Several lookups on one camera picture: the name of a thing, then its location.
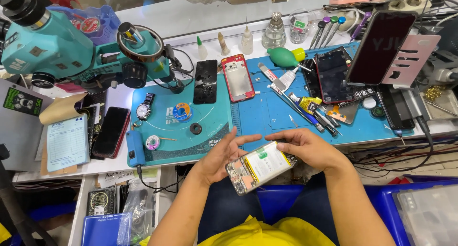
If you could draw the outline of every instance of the blue jeans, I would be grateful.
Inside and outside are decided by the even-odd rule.
[[[244,223],[248,215],[265,221],[255,191],[238,196],[228,177],[212,184],[199,224],[198,243]],[[310,223],[339,246],[323,172],[312,176],[286,217]]]

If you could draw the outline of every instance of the silicone repair mat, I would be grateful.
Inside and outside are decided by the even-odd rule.
[[[141,132],[146,166],[168,164],[203,157],[224,135],[232,128],[229,93],[223,74],[218,74],[216,103],[193,104],[194,82],[186,86],[180,94],[173,94],[169,89],[157,85],[136,89],[132,96],[132,121],[137,120],[135,111],[145,100],[146,93],[154,93],[151,114],[135,130]],[[173,108],[178,103],[187,103],[192,109],[192,119],[180,123],[173,116]],[[199,135],[191,133],[189,127],[193,123],[202,126]],[[151,135],[173,140],[160,140],[156,150],[145,147],[146,140]]]
[[[306,51],[307,59],[313,58],[315,54],[323,54],[340,46],[344,46],[350,56],[354,57],[358,45],[359,42],[353,42],[351,44],[330,46],[325,49]],[[282,130],[295,129],[295,125],[289,118],[290,114],[297,123],[298,128],[309,128],[310,131],[318,134],[332,145],[397,138],[389,129],[390,126],[385,117],[381,119],[373,118],[369,110],[364,109],[361,105],[359,105],[351,125],[340,122],[341,127],[338,130],[343,136],[337,135],[332,137],[327,131],[320,133],[315,126],[312,126],[311,123],[278,97],[271,88],[267,87],[272,82],[258,68],[258,63],[265,64],[277,77],[282,76],[287,70],[292,70],[292,68],[276,67],[269,56],[246,60],[255,91],[260,91],[261,93],[253,99],[231,104],[232,120],[237,127],[237,134],[239,136],[256,133],[265,136]],[[294,92],[296,96],[308,96],[308,93],[304,89],[305,85],[304,77],[301,70],[299,70],[296,72],[296,79],[285,94],[288,95],[289,92]],[[408,136],[414,133],[412,130],[409,130],[404,131],[403,134]],[[243,149],[251,151],[266,143],[267,141],[261,139],[257,142],[245,144]]]

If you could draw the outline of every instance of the purple screwdriver handle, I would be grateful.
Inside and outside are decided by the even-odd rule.
[[[350,42],[352,42],[356,36],[358,36],[359,31],[363,28],[364,24],[366,21],[369,19],[369,17],[372,15],[371,12],[366,12],[364,14],[363,20],[361,20],[361,23],[356,27],[355,31],[353,32],[353,35],[351,36]]]

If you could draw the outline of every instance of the phone stand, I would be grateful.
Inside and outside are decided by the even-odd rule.
[[[440,39],[438,35],[407,36],[381,83],[391,84],[395,89],[413,90],[410,86]],[[365,86],[363,83],[349,85]]]

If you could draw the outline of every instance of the glass bottle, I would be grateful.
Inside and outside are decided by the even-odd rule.
[[[283,26],[282,14],[274,12],[272,19],[267,25],[266,32],[262,35],[262,45],[266,49],[281,48],[286,43],[285,27]]]

